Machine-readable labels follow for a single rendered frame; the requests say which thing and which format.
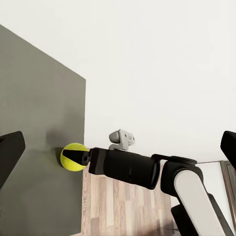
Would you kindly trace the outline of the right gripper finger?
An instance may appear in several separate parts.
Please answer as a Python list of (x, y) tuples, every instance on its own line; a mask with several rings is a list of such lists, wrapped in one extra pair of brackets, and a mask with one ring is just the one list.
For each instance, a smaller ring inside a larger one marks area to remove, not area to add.
[(93, 148), (89, 149), (88, 151), (81, 151), (81, 150), (66, 150), (62, 151), (63, 156), (67, 157), (71, 161), (81, 165), (87, 166), (88, 163), (91, 161), (91, 155), (93, 152)]

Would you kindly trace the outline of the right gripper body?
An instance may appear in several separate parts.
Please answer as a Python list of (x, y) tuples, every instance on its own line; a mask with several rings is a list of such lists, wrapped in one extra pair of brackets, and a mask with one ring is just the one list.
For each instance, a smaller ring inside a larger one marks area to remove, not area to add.
[(137, 156), (138, 154), (133, 152), (95, 147), (91, 155), (88, 172), (92, 175), (106, 175), (133, 184), (131, 168)]

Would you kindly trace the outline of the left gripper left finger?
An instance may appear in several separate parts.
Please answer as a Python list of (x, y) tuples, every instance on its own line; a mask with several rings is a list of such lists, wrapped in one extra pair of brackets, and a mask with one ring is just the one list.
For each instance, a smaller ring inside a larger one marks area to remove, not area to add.
[(26, 149), (22, 131), (0, 136), (0, 189)]

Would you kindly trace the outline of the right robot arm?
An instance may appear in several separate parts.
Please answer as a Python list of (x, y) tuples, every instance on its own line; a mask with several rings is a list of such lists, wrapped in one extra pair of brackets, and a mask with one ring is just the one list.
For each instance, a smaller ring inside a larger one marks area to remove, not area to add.
[(122, 129), (109, 135), (109, 149), (66, 150), (63, 156), (89, 166), (89, 174), (106, 175), (153, 190), (160, 176), (160, 161), (167, 160), (161, 175), (161, 191), (177, 197), (180, 205), (171, 212), (181, 236), (234, 236), (214, 196), (208, 193), (197, 161), (180, 156), (152, 157), (128, 152), (135, 137)]

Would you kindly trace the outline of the tennis ball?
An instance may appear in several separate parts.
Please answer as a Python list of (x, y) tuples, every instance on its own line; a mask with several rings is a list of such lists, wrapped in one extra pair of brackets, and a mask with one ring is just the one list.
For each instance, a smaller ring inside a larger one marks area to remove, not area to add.
[[(67, 145), (64, 149), (66, 149), (66, 150), (81, 150), (81, 151), (88, 151), (89, 150), (88, 148), (86, 148), (86, 146), (84, 146), (80, 143), (71, 143), (71, 144)], [(81, 171), (81, 170), (83, 170), (83, 168), (85, 168), (85, 166), (81, 166), (81, 165), (75, 163), (74, 161), (71, 161), (67, 157), (63, 156), (62, 153), (60, 155), (60, 160), (61, 160), (62, 165), (66, 169), (68, 169), (69, 171), (72, 171), (72, 172)]]

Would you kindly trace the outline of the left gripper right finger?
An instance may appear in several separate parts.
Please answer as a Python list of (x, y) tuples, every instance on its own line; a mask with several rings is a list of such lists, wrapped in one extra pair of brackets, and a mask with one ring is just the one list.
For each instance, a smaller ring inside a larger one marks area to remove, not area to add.
[(220, 148), (236, 170), (236, 133), (224, 131)]

